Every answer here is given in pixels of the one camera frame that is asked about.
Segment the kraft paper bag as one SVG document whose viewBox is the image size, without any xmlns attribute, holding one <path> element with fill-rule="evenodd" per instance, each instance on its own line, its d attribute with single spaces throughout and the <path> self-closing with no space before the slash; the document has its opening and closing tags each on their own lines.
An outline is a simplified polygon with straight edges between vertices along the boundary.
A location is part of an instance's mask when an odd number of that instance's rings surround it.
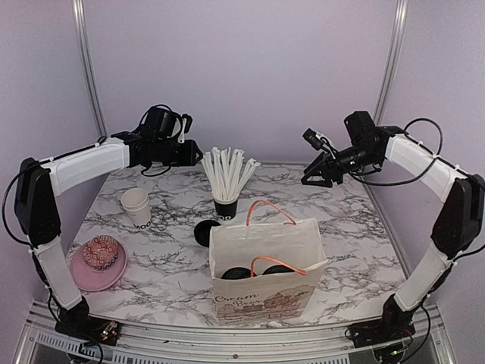
<svg viewBox="0 0 485 364">
<path fill-rule="evenodd" d="M 219 325 L 245 325 L 296 319 L 308 305 L 328 260 L 316 218 L 221 225 L 210 231 L 209 270 Z M 293 273 L 263 275 L 273 265 Z M 230 268 L 244 267 L 252 276 L 223 280 Z"/>
</svg>

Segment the white paper coffee cup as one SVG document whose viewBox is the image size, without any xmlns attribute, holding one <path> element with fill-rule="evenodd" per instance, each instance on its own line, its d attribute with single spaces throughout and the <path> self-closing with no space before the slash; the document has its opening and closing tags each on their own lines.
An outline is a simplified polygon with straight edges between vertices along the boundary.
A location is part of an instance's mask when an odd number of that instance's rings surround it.
<svg viewBox="0 0 485 364">
<path fill-rule="evenodd" d="M 240 280 L 240 279 L 247 279 L 252 276 L 251 270 L 249 268 L 244 267 L 234 267 L 230 268 L 225 271 L 221 279 L 223 280 Z"/>
</svg>

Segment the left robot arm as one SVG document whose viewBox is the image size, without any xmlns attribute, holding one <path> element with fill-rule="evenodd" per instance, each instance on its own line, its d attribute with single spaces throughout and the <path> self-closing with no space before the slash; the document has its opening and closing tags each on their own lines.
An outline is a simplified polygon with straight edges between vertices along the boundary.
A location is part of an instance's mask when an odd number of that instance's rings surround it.
<svg viewBox="0 0 485 364">
<path fill-rule="evenodd" d="M 56 322 L 77 336 L 90 337 L 96 326 L 67 264 L 59 202 L 71 191 L 115 171 L 198 164 L 202 151 L 189 137 L 192 123 L 192 115 L 153 105 L 132 131 L 102 136 L 57 156 L 25 158 L 9 182 L 1 208 L 5 230 L 30 251 L 36 273 L 59 306 Z"/>
</svg>

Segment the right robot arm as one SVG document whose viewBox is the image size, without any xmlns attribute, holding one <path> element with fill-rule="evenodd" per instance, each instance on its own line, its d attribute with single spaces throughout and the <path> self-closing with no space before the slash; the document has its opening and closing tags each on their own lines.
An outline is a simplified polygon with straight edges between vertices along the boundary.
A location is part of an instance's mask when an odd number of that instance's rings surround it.
<svg viewBox="0 0 485 364">
<path fill-rule="evenodd" d="M 436 214 L 426 250 L 405 282 L 387 300 L 375 332 L 390 340 L 405 327 L 426 297 L 447 278 L 480 235 L 484 214 L 484 179 L 442 156 L 443 132 L 430 118 L 407 126 L 377 125 L 367 111 L 344 120 L 350 145 L 336 148 L 323 133 L 308 128 L 304 140 L 320 155 L 304 170 L 302 183 L 325 188 L 344 177 L 367 187 L 409 189 L 419 184 L 431 194 Z"/>
</svg>

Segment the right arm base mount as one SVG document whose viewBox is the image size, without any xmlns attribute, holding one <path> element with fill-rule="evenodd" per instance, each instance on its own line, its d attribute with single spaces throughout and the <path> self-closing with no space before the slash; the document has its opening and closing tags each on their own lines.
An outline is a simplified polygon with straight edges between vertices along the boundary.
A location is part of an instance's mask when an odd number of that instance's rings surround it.
<svg viewBox="0 0 485 364">
<path fill-rule="evenodd" d="M 411 321 L 417 309 L 401 310 L 393 294 L 384 303 L 380 318 L 351 324 L 346 329 L 345 336 L 353 342 L 354 348 L 410 337 L 415 333 Z"/>
</svg>

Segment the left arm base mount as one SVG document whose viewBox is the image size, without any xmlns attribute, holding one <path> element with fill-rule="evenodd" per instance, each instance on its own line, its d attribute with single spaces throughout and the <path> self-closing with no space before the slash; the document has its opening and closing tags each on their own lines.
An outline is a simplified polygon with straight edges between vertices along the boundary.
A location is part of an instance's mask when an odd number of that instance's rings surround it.
<svg viewBox="0 0 485 364">
<path fill-rule="evenodd" d="M 115 346 L 121 329 L 121 323 L 115 320 L 90 315 L 89 304 L 84 297 L 72 309 L 60 307 L 55 330 L 94 344 Z"/>
</svg>

